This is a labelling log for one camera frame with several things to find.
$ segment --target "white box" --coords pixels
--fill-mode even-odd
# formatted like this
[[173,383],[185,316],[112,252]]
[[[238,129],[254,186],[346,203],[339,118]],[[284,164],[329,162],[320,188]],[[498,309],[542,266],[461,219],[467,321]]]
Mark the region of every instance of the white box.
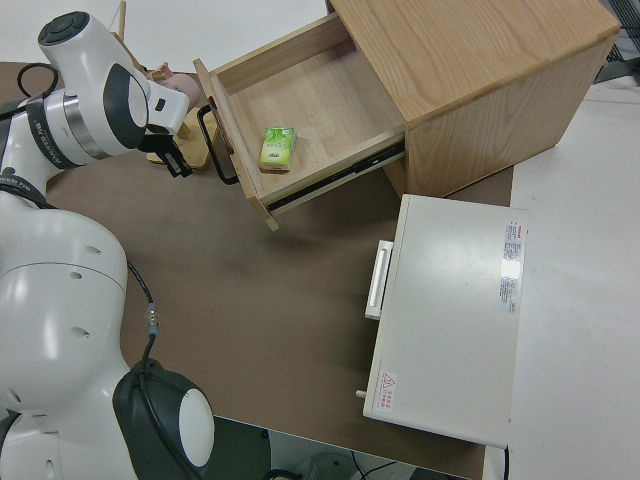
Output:
[[505,448],[527,212],[402,197],[364,415]]

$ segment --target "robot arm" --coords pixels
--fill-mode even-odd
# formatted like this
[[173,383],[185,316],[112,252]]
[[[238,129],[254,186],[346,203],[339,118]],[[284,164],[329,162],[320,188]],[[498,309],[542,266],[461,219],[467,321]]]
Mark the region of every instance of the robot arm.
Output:
[[[189,98],[135,69],[113,35],[85,12],[60,16],[38,37],[65,88],[29,100],[34,140],[58,168],[86,165],[130,150],[158,152],[172,175],[191,173],[172,136]],[[162,155],[170,151],[171,156]]]
[[214,433],[204,394],[148,351],[133,369],[122,358],[120,243],[33,206],[61,171],[136,148],[186,176],[171,138],[189,99],[149,82],[86,13],[54,19],[39,42],[65,88],[0,116],[0,409],[17,412],[0,419],[0,477],[199,479]]

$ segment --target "open drawer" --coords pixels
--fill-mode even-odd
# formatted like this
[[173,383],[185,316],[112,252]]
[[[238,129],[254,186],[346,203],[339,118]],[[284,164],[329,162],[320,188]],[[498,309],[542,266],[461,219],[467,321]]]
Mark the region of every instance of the open drawer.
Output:
[[[273,230],[273,215],[404,154],[403,118],[335,13],[214,71],[194,65],[243,191]],[[258,166],[269,126],[296,129],[287,173]]]
[[[331,0],[335,12],[208,72],[244,192],[273,214],[360,172],[444,197],[562,137],[619,31],[599,0]],[[258,168],[267,126],[294,168]]]

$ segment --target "small green package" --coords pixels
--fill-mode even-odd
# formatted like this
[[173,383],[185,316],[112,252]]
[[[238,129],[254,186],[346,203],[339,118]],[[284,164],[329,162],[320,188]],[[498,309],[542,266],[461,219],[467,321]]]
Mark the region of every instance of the small green package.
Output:
[[296,143],[294,128],[268,127],[264,132],[260,168],[288,172]]

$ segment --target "label sticker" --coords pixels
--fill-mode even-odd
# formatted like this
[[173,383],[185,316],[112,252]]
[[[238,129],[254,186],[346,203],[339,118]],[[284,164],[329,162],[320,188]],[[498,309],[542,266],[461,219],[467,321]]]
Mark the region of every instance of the label sticker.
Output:
[[398,376],[394,373],[381,372],[378,382],[378,400],[376,409],[384,412],[393,410],[393,396],[398,383]]
[[500,300],[509,313],[518,308],[518,291],[522,272],[523,227],[517,221],[506,226],[502,268],[500,269]]

